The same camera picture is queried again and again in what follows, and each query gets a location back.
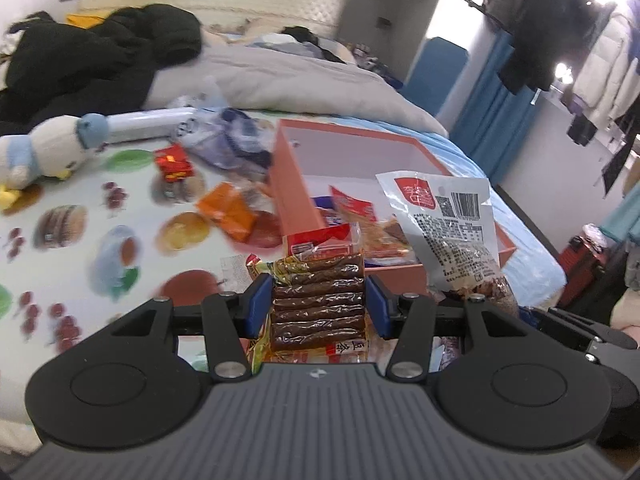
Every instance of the white puffer jacket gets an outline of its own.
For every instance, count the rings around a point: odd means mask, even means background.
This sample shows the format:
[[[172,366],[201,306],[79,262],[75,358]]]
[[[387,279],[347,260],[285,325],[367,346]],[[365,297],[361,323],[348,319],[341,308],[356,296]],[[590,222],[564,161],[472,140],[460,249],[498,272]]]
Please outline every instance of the white puffer jacket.
[[[638,27],[632,9],[619,4],[575,81],[574,95],[584,102],[585,117],[599,129],[623,115],[640,94],[638,60],[629,64],[632,29]]]

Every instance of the light blue bed sheet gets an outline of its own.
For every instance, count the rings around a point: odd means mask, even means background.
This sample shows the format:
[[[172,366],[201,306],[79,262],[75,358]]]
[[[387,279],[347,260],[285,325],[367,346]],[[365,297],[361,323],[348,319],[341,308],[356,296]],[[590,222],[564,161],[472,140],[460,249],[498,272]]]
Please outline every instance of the light blue bed sheet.
[[[423,143],[455,176],[485,178],[482,170],[449,139],[437,134],[421,134],[382,122],[353,118],[332,118],[335,124],[388,131],[413,137]],[[538,306],[566,285],[564,271],[531,231],[514,215],[492,189],[495,221],[500,224],[517,250],[502,268],[519,306]]]

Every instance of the stuffed toy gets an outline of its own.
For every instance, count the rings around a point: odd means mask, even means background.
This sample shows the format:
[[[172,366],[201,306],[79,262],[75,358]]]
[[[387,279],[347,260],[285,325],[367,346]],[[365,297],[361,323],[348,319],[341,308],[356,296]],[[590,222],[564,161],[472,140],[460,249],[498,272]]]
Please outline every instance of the stuffed toy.
[[[69,178],[108,133],[105,116],[87,114],[48,119],[27,136],[0,137],[0,210],[10,207],[19,190],[40,176]]]

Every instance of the white snack bag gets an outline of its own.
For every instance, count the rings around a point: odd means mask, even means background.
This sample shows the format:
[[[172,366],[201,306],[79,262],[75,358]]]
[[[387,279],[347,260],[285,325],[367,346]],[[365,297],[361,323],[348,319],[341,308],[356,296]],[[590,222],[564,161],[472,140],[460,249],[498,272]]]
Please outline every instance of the white snack bag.
[[[409,245],[438,290],[481,292],[509,314],[517,305],[498,266],[494,212],[485,178],[415,171],[376,175]]]

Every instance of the red logo on white bag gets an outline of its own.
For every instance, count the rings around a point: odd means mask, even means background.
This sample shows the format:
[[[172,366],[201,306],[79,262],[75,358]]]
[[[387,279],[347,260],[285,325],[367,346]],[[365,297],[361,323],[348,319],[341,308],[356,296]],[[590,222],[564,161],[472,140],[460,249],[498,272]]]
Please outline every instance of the red logo on white bag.
[[[396,184],[408,202],[419,207],[436,209],[436,201],[433,199],[429,183],[426,180],[405,176],[396,178]]]

